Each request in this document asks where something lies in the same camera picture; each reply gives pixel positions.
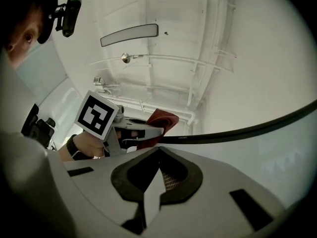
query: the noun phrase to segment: hand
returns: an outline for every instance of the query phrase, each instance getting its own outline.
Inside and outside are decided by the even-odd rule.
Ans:
[[[117,138],[121,138],[121,131],[117,131]],[[137,131],[132,131],[132,137],[138,136]],[[92,136],[88,132],[84,131],[73,137],[75,146],[79,151],[88,157],[102,157],[104,155],[104,144],[95,136]]]

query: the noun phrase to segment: white wall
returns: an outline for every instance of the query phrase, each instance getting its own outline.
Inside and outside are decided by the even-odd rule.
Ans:
[[[235,0],[224,59],[201,112],[204,133],[234,130],[291,113],[317,99],[316,44],[287,0]]]
[[[86,66],[90,62],[104,58],[99,48],[94,15],[92,3],[84,0],[72,36],[66,38],[61,31],[52,31],[53,42],[63,67],[83,97],[88,90],[94,91],[93,80],[97,69],[104,66]]]
[[[77,112],[83,99],[75,90],[69,78],[60,83],[39,106],[40,119],[55,121],[55,133],[52,139],[59,149],[70,128],[73,126]]]
[[[50,40],[43,45],[35,45],[16,73],[36,96],[38,106],[67,78],[54,44]]]

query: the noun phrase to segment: red cloth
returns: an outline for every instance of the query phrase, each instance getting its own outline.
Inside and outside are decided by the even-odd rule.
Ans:
[[[178,116],[166,112],[164,110],[156,109],[154,113],[150,116],[150,118],[147,120],[146,124],[154,127],[164,128],[164,132],[159,137],[151,138],[145,141],[140,141],[140,143],[137,146],[137,150],[155,146],[170,129],[172,129],[175,125],[178,124],[178,122]]]

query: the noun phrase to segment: person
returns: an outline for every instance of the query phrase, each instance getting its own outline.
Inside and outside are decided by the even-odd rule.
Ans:
[[[1,0],[4,9],[2,18],[6,24],[1,24],[1,42],[4,46],[11,66],[16,69],[26,57],[30,48],[38,41],[45,43],[53,29],[52,14],[58,5],[58,0]],[[104,145],[101,140],[87,132],[72,138],[77,149],[88,157],[101,157]],[[72,161],[66,145],[59,149],[63,161]]]

